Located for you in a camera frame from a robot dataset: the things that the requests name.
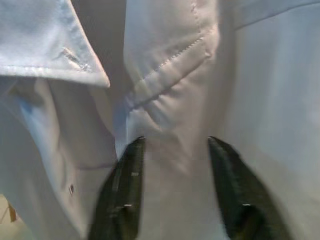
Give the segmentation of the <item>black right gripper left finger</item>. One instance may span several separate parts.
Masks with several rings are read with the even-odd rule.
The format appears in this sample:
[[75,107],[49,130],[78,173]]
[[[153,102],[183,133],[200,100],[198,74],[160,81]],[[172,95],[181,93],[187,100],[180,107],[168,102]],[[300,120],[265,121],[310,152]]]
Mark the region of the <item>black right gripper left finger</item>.
[[146,139],[128,144],[101,188],[89,240],[135,240],[139,235],[143,200]]

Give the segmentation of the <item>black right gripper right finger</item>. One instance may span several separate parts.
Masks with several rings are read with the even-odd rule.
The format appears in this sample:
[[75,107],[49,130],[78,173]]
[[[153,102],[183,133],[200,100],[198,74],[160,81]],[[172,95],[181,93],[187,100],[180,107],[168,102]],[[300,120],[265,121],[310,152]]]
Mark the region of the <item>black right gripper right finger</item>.
[[228,143],[207,139],[220,215],[231,240],[289,240],[265,185]]

